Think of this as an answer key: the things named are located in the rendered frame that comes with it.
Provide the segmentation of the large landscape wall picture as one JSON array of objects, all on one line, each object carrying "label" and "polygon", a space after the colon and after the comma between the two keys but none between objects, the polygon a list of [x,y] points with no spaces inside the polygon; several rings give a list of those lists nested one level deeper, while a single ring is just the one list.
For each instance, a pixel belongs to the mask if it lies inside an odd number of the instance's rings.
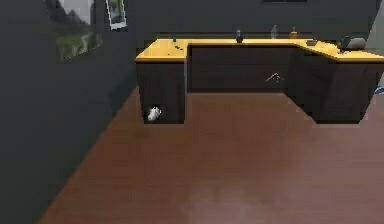
[{"label": "large landscape wall picture", "polygon": [[96,0],[44,0],[44,3],[61,62],[103,45]]}]

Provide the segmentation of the grey toaster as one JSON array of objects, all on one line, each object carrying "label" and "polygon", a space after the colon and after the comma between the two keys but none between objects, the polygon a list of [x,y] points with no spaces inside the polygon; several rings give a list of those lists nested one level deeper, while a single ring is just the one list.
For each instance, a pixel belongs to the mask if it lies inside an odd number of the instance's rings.
[{"label": "grey toaster", "polygon": [[358,51],[364,50],[366,46],[366,40],[362,37],[344,36],[340,41],[339,48],[342,51]]}]

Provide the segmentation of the white framed wall picture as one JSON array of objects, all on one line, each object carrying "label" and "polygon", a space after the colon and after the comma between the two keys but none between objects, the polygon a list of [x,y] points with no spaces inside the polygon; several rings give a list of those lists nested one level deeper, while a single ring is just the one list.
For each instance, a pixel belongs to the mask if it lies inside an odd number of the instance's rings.
[{"label": "white framed wall picture", "polygon": [[112,31],[117,31],[127,26],[124,0],[105,0],[109,25]]}]

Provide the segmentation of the yellow topped dark kitchen counter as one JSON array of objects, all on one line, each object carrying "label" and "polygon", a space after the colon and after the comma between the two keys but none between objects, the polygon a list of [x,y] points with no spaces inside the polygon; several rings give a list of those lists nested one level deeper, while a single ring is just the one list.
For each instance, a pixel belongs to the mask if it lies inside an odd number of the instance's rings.
[{"label": "yellow topped dark kitchen counter", "polygon": [[[384,56],[313,39],[157,39],[136,56],[142,117],[185,120],[189,93],[283,93],[319,124],[360,122]],[[147,115],[162,110],[155,121]]]}]

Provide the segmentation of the white crumpled object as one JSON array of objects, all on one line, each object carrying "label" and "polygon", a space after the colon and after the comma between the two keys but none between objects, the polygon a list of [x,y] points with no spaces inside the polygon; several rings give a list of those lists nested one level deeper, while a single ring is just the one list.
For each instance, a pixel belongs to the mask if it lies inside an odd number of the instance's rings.
[{"label": "white crumpled object", "polygon": [[161,113],[162,113],[162,110],[159,107],[155,106],[149,110],[149,113],[147,115],[147,120],[155,121],[160,117]]}]

